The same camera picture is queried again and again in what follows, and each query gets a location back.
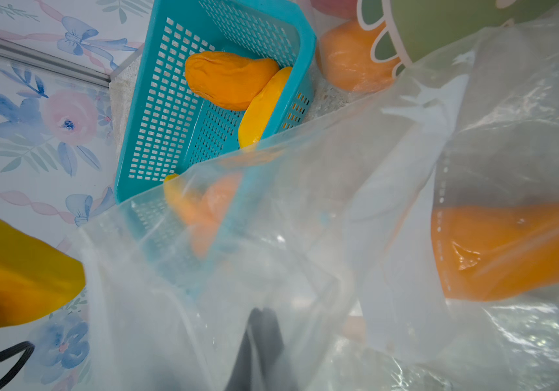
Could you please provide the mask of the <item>teal plastic mesh basket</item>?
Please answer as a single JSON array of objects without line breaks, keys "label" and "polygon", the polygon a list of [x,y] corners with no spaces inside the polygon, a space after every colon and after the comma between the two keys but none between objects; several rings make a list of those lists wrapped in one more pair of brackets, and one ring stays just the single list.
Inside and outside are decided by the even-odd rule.
[{"label": "teal plastic mesh basket", "polygon": [[194,94],[184,77],[190,55],[225,51],[252,59],[270,58],[292,74],[273,112],[265,137],[299,125],[314,97],[308,75],[315,33],[291,1],[158,1],[154,4],[128,117],[114,194],[132,203],[135,238],[155,237],[144,254],[165,265],[168,278],[188,293],[198,290],[209,262],[190,247],[167,260],[183,224],[165,212],[162,199],[140,203],[158,192],[170,174],[237,150],[243,113],[221,109]]}]

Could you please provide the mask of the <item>orange mango top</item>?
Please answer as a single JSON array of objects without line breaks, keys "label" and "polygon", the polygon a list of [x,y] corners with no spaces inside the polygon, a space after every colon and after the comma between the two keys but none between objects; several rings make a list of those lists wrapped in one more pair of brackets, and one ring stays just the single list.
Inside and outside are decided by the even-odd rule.
[{"label": "orange mango top", "polygon": [[220,51],[191,55],[184,66],[184,76],[192,92],[231,111],[247,109],[279,71],[273,59],[253,60]]}]

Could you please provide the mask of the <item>small yellow mango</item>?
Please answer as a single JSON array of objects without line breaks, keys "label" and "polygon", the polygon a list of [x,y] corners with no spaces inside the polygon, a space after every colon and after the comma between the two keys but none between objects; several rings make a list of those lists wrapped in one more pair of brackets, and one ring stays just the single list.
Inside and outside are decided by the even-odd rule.
[{"label": "small yellow mango", "polygon": [[292,70],[292,67],[282,68],[253,98],[240,122],[240,148],[247,148],[261,140]]}]

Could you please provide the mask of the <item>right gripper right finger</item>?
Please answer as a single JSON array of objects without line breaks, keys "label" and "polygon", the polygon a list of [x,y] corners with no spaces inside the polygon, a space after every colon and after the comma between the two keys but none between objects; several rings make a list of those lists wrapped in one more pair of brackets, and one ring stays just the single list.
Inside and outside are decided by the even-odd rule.
[{"label": "right gripper right finger", "polygon": [[276,312],[262,312],[262,373],[266,390],[299,390]]}]

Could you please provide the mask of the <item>clear zip-top bag green print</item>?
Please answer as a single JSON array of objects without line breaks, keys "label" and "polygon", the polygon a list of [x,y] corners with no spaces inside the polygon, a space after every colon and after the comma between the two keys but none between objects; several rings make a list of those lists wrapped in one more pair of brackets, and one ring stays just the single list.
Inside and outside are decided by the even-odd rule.
[{"label": "clear zip-top bag green print", "polygon": [[347,21],[357,20],[364,30],[386,25],[385,37],[375,46],[375,61],[386,52],[400,58],[403,68],[439,48],[486,27],[512,26],[532,21],[554,8],[547,1],[392,0],[301,1],[299,3],[320,38]]}]

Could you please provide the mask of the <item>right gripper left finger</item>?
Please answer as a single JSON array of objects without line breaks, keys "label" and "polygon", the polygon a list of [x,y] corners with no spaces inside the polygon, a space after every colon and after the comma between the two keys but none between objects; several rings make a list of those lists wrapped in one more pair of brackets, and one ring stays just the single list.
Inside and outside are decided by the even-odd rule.
[{"label": "right gripper left finger", "polygon": [[254,309],[250,313],[245,332],[232,368],[226,390],[265,390],[261,342],[264,337],[265,312]]}]

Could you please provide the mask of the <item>large orange mango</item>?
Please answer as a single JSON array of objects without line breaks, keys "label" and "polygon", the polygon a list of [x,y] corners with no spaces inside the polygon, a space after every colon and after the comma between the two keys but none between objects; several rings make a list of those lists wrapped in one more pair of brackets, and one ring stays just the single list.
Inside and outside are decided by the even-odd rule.
[{"label": "large orange mango", "polygon": [[364,30],[359,21],[347,21],[326,32],[316,48],[316,62],[324,78],[336,88],[373,93],[388,88],[403,68],[400,58],[386,52],[375,61],[375,46],[385,37],[386,25]]}]

